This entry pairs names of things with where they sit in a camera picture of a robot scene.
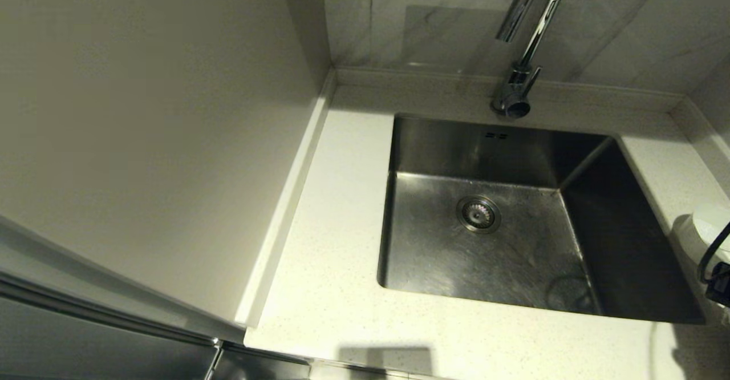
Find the stainless steel sink basin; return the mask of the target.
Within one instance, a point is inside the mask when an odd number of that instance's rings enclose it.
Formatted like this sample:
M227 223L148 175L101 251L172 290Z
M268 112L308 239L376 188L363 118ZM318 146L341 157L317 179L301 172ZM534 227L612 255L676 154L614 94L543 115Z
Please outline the stainless steel sink basin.
M475 234L456 204L483 195L501 226ZM705 315L615 138L397 116L378 284L616 318Z

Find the white round bowl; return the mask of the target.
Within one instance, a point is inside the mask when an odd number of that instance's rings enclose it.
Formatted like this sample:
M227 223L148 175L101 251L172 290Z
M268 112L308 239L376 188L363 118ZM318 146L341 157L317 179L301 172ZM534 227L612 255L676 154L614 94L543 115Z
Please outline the white round bowl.
M696 206L691 213L679 216L675 220L673 232L686 255L698 265L728 223L730 206L702 204Z

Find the round metal drain strainer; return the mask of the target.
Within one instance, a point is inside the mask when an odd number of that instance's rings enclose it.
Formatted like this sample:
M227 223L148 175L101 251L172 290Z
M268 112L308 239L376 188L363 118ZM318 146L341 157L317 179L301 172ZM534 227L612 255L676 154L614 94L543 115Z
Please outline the round metal drain strainer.
M462 227L475 234L496 232L502 222L500 208L483 195L461 198L456 204L456 218Z

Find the chrome gooseneck faucet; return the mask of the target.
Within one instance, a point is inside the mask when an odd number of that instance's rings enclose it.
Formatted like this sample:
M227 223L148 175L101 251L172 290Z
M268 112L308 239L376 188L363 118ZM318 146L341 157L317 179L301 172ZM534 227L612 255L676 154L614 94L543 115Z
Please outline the chrome gooseneck faucet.
M509 43L513 41L518 28L527 15L534 0L513 0L504 16L496 39ZM532 36L527 42L521 57L514 61L508 76L498 86L490 103L493 112L509 119L520 119L531 111L529 93L542 71L541 66L534 67L532 60L542 42L546 31L559 8L562 0L547 0L545 8L538 19Z

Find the grey metal cabinet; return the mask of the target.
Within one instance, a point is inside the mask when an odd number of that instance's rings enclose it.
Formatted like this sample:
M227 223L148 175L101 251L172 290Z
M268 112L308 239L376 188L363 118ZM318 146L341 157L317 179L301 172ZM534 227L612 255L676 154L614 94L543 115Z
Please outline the grey metal cabinet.
M305 380L306 359L0 216L0 380Z

